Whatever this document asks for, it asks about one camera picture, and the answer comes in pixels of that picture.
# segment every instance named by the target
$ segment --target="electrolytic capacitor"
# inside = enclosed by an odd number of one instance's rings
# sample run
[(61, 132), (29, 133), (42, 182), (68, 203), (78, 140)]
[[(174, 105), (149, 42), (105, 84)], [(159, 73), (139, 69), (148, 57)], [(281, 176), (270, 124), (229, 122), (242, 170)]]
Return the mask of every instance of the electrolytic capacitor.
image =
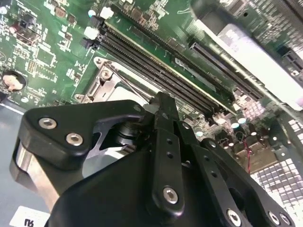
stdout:
[(99, 14), (99, 9), (97, 6), (92, 6), (88, 12), (89, 17), (96, 16)]
[(232, 129), (236, 129), (239, 127), (238, 120), (235, 117), (230, 119)]
[(228, 146), (233, 147), (234, 142), (233, 142), (232, 136), (231, 136), (231, 135), (228, 135), (228, 136), (227, 136), (227, 139), (228, 139)]
[(237, 114), (237, 121), (238, 121), (239, 124), (244, 124), (246, 122), (246, 118), (245, 118), (244, 114), (238, 113)]
[(245, 138), (245, 130), (239, 126), (233, 130), (238, 141), (242, 142)]
[(250, 134), (252, 136), (255, 136), (257, 134), (256, 128), (255, 128), (255, 126), (252, 123), (248, 124), (248, 128), (249, 128)]

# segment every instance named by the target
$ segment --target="microchip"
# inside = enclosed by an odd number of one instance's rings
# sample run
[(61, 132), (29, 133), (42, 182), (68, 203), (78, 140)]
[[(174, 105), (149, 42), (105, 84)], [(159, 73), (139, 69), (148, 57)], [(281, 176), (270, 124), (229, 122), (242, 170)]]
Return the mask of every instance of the microchip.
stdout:
[(68, 15), (67, 21), (73, 25), (76, 23), (76, 17), (73, 14), (70, 14)]
[(235, 90), (234, 90), (234, 93), (236, 93), (236, 94), (239, 95), (239, 96), (242, 94), (242, 92), (241, 92), (239, 89), (235, 89)]
[(242, 0), (237, 1), (233, 7), (229, 10), (231, 14), (235, 14), (242, 6), (244, 2)]
[(36, 23), (36, 18), (33, 17), (32, 15), (28, 14), (28, 13), (26, 13), (23, 16), (23, 20), (26, 21), (30, 25), (34, 25)]
[(59, 101), (58, 100), (55, 100), (54, 102), (53, 102), (53, 106), (58, 106), (59, 105)]
[(55, 15), (57, 17), (64, 18), (66, 16), (66, 12), (65, 12), (65, 10), (63, 8), (56, 7), (56, 9), (55, 9)]
[(71, 40), (71, 34), (69, 33), (65, 33), (65, 38), (70, 41)]
[(141, 17), (142, 17), (142, 12), (138, 8), (133, 8), (132, 18), (134, 20), (140, 20)]
[(79, 73), (76, 73), (75, 79), (81, 79), (81, 75)]
[(171, 37), (168, 39), (168, 44), (173, 48), (175, 48), (178, 45), (177, 41)]
[(143, 14), (143, 18), (144, 18), (145, 20), (149, 21), (149, 20), (151, 19), (151, 16), (150, 16), (149, 14), (147, 14), (147, 13), (144, 13), (144, 14)]

